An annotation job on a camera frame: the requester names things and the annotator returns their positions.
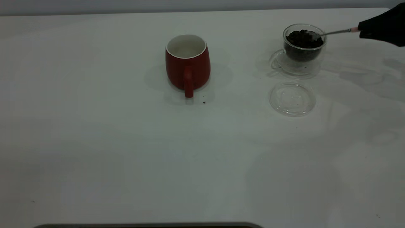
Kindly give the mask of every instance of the spoon handle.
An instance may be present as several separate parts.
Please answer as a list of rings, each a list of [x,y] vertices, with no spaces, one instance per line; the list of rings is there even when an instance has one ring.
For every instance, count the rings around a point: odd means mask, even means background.
[[[359,32],[359,29],[357,27],[354,27],[354,28],[349,28],[349,29],[335,31],[335,32],[327,32],[327,33],[322,34],[321,36],[326,36],[326,35],[336,34],[336,33],[344,33],[344,32]]]

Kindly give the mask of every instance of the metal spoon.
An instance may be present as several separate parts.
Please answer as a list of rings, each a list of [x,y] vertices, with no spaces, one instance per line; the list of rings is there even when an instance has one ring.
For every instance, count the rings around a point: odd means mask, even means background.
[[[345,29],[345,30],[339,30],[339,31],[334,31],[334,32],[327,32],[324,34],[318,34],[316,32],[308,31],[308,33],[312,36],[312,40],[316,40],[320,37],[326,36],[326,35],[331,35],[331,34],[337,34],[337,33],[344,33],[344,32],[360,32],[360,30],[357,27]]]

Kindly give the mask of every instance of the glass cup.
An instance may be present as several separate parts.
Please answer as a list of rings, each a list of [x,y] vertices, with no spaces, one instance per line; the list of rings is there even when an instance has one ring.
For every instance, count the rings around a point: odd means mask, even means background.
[[[269,63],[273,69],[280,70],[287,77],[308,79],[315,76],[324,59],[326,36],[322,36],[324,43],[317,48],[301,48],[291,44],[287,36],[293,31],[307,30],[324,34],[324,32],[309,24],[293,24],[283,32],[283,48],[274,52]]]

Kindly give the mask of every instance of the glass cup handle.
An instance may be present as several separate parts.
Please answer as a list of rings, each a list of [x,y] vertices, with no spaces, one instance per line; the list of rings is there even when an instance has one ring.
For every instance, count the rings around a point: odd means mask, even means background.
[[[279,66],[277,66],[277,67],[274,66],[274,60],[275,60],[280,54],[285,53],[285,52],[286,52],[285,49],[280,49],[280,50],[277,50],[276,52],[274,52],[274,53],[270,56],[269,64],[270,64],[271,68],[273,68],[274,70],[276,70],[276,69],[279,68]]]

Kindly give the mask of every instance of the table surface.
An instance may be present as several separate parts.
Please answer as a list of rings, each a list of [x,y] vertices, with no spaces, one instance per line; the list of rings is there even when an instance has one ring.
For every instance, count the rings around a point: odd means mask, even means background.
[[[0,18],[0,223],[246,221],[405,226],[405,49],[329,37],[314,110],[269,105],[285,27],[350,28],[387,9]],[[166,43],[203,37],[186,100]]]

